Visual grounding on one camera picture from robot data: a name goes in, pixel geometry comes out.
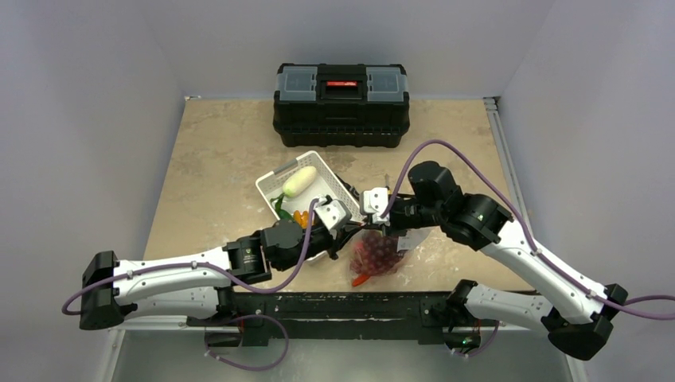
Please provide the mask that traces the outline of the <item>red grape bunch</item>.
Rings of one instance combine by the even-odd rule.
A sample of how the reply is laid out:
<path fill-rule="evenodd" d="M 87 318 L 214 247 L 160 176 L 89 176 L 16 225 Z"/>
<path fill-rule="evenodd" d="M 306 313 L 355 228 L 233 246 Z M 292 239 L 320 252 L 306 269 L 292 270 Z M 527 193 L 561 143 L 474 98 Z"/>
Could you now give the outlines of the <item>red grape bunch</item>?
<path fill-rule="evenodd" d="M 398 243 L 399 237 L 384 236 L 374 230 L 363 231 L 353 245 L 350 270 L 355 275 L 371 277 L 396 272 L 407 255 L 406 250 L 399 249 Z"/>

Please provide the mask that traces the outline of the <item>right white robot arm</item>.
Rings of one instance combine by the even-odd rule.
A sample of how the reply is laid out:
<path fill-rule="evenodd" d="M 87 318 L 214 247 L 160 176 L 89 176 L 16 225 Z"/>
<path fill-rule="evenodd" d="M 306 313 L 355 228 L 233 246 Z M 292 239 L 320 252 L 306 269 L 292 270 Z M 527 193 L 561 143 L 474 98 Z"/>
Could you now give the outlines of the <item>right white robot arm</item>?
<path fill-rule="evenodd" d="M 617 284 L 602 285 L 572 270 L 540 244 L 530 246 L 523 226 L 484 194 L 464 193 L 449 169 L 437 162 L 421 162 L 408 171 L 413 189 L 399 197 L 388 188 L 361 196 L 361 211 L 369 222 L 388 232 L 438 227 L 457 244 L 507 266 L 536 291 L 527 295 L 495 290 L 461 280 L 436 312 L 452 325 L 495 320 L 545 333 L 561 352 L 590 360 L 613 331 L 627 291 Z"/>

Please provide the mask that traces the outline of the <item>black plastic toolbox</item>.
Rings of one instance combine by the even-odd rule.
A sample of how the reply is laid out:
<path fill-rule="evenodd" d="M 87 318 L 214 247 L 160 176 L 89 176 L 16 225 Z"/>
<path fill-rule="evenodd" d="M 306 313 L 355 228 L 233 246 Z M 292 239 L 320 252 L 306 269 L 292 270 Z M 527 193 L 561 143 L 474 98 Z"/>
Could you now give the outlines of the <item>black plastic toolbox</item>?
<path fill-rule="evenodd" d="M 411 125 L 401 64 L 281 64 L 273 108 L 286 147 L 396 148 Z"/>

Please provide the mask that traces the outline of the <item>dark green cucumber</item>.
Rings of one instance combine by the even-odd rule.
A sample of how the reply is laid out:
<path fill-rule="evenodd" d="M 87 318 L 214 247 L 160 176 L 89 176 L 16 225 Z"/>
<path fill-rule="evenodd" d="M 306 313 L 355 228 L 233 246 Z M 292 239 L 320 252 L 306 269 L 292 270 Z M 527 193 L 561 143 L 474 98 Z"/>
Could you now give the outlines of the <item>dark green cucumber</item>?
<path fill-rule="evenodd" d="M 270 199 L 271 206 L 273 207 L 274 212 L 279 220 L 293 220 L 293 215 L 283 207 L 284 198 L 284 193 L 279 194 L 277 197 L 273 197 Z"/>

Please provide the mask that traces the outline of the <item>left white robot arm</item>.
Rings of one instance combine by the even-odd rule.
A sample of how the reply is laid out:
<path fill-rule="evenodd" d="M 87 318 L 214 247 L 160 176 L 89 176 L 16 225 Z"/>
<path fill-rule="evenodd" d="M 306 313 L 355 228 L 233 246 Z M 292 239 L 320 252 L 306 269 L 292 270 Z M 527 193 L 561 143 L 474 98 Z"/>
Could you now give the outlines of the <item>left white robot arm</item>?
<path fill-rule="evenodd" d="M 356 227 L 348 222 L 330 228 L 317 219 L 302 228 L 280 220 L 223 247 L 164 260 L 121 260 L 113 251 L 101 251 L 88 264 L 76 294 L 79 327 L 109 329 L 132 318 L 170 315 L 228 325 L 237 315 L 236 302 L 226 297 L 228 288 L 274 294 L 289 281 L 271 288 L 258 283 L 270 280 L 272 271 L 297 274 L 305 261 L 323 252 L 336 256 Z"/>

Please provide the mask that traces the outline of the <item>clear zip top bag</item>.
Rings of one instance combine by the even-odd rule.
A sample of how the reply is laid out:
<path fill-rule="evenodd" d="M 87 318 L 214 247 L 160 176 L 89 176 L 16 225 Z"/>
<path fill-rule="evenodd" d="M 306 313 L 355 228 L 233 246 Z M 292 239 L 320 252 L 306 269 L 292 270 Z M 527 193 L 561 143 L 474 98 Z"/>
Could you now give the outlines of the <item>clear zip top bag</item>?
<path fill-rule="evenodd" d="M 351 287 L 359 287 L 370 279 L 396 273 L 430 232 L 429 228 L 421 228 L 391 236 L 376 230 L 357 233 L 349 261 Z"/>

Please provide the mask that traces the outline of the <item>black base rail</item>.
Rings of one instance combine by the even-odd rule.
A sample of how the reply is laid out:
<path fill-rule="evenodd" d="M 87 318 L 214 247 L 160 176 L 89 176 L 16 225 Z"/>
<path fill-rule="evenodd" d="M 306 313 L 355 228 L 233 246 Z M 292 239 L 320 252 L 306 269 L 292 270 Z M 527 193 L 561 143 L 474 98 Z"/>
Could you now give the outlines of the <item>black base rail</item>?
<path fill-rule="evenodd" d="M 420 345 L 459 345 L 461 328 L 487 331 L 495 320 L 476 319 L 448 305 L 447 291 L 301 292 L 253 294 L 224 292 L 216 313 L 190 314 L 188 327 L 213 333 L 232 327 L 243 346 L 265 346 L 271 339 L 416 341 Z"/>

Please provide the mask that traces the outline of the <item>aluminium table edge rail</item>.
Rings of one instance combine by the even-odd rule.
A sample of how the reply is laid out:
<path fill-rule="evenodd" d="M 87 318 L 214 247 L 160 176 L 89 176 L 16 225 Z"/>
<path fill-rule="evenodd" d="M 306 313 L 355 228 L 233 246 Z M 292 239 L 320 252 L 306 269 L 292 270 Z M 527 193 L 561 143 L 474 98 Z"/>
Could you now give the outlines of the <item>aluminium table edge rail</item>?
<path fill-rule="evenodd" d="M 500 158 L 502 172 L 505 176 L 506 183 L 509 188 L 510 200 L 517 208 L 522 216 L 522 220 L 530 235 L 533 235 L 532 227 L 529 221 L 527 208 L 521 192 L 521 188 L 517 179 L 517 173 L 513 164 L 513 159 L 509 150 L 509 146 L 505 137 L 504 127 L 497 108 L 497 100 L 495 97 L 486 97 L 483 99 L 486 109 L 487 118 L 490 123 L 490 129 L 494 137 L 497 152 Z"/>

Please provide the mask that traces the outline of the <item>orange plastic carrot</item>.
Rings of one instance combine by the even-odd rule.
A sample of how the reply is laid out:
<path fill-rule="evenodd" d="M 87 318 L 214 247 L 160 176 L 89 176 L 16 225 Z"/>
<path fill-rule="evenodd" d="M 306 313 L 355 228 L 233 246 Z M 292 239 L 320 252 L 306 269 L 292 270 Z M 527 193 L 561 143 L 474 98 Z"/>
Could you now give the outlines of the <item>orange plastic carrot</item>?
<path fill-rule="evenodd" d="M 358 287 L 366 283 L 371 278 L 370 275 L 359 274 L 351 282 L 352 287 Z"/>

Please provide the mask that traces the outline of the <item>white plastic basket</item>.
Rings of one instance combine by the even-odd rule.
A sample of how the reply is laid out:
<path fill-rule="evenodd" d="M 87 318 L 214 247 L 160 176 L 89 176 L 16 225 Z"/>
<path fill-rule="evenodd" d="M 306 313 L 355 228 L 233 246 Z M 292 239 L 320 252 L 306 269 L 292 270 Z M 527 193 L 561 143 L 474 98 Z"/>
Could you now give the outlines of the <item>white plastic basket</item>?
<path fill-rule="evenodd" d="M 299 196 L 285 197 L 283 207 L 293 214 L 295 210 L 308 211 L 310 221 L 314 219 L 312 208 L 320 196 L 330 196 L 343 201 L 352 214 L 352 219 L 343 228 L 351 231 L 351 238 L 361 230 L 360 223 L 363 216 L 359 212 L 357 202 L 347 192 L 337 175 L 330 169 L 322 157 L 315 151 L 307 151 L 287 164 L 272 170 L 256 180 L 256 188 L 273 212 L 277 222 L 273 228 L 263 230 L 261 236 L 264 255 L 270 265 L 278 270 L 285 271 L 295 266 L 302 254 L 305 236 L 311 234 L 310 226 L 302 229 L 294 220 L 279 220 L 276 216 L 270 199 L 282 193 L 283 183 L 297 170 L 305 166 L 314 166 L 318 175 L 312 185 Z M 310 259 L 310 238 L 305 253 L 305 259 Z"/>

